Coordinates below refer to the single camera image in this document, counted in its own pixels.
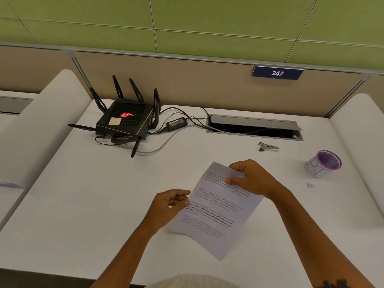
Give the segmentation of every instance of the person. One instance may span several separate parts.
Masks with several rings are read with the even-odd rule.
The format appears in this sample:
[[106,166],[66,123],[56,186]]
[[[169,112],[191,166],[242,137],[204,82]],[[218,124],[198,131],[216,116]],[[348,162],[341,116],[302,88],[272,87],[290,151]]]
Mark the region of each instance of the person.
[[[308,278],[316,288],[374,288],[368,279],[323,233],[295,196],[253,160],[229,166],[245,174],[231,177],[227,184],[263,195],[275,204],[300,257]],[[128,287],[151,237],[189,205],[188,190],[158,193],[144,217],[121,250],[94,282],[92,288]],[[147,287],[237,287],[232,283],[201,275],[180,275]]]

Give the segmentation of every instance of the green wall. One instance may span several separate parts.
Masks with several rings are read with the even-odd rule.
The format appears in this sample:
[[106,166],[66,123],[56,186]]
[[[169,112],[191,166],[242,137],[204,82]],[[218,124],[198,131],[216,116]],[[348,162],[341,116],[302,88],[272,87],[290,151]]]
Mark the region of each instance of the green wall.
[[384,70],[384,0],[0,0],[0,40]]

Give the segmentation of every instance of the purple object on adjacent desk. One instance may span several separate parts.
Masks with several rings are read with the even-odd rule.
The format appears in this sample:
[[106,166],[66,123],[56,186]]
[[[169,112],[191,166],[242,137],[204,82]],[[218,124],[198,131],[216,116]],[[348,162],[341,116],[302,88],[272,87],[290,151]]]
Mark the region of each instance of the purple object on adjacent desk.
[[321,178],[330,171],[342,166],[341,159],[329,150],[319,150],[317,154],[305,163],[305,170],[312,177]]

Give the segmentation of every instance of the beige partition panel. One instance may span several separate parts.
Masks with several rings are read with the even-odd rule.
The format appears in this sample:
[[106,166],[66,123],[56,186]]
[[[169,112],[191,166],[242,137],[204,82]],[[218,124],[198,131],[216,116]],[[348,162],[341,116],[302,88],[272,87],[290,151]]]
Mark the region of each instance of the beige partition panel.
[[348,102],[353,96],[359,93],[368,94],[380,110],[384,113],[384,76],[374,76],[364,82],[352,93],[352,95],[339,106],[338,110]]
[[103,98],[117,97],[115,74],[126,97],[132,77],[148,102],[153,90],[162,104],[324,116],[362,74],[304,70],[298,81],[252,77],[253,66],[155,57],[76,52],[89,82]]
[[73,71],[88,90],[69,53],[0,46],[0,90],[40,93],[64,69]]

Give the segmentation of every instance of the red glowing logo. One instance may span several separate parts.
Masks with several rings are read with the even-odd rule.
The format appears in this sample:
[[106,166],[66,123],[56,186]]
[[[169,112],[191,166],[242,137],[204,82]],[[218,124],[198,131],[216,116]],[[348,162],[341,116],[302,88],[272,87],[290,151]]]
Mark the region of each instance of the red glowing logo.
[[128,116],[133,116],[133,114],[124,112],[123,114],[120,115],[121,118],[128,117]]

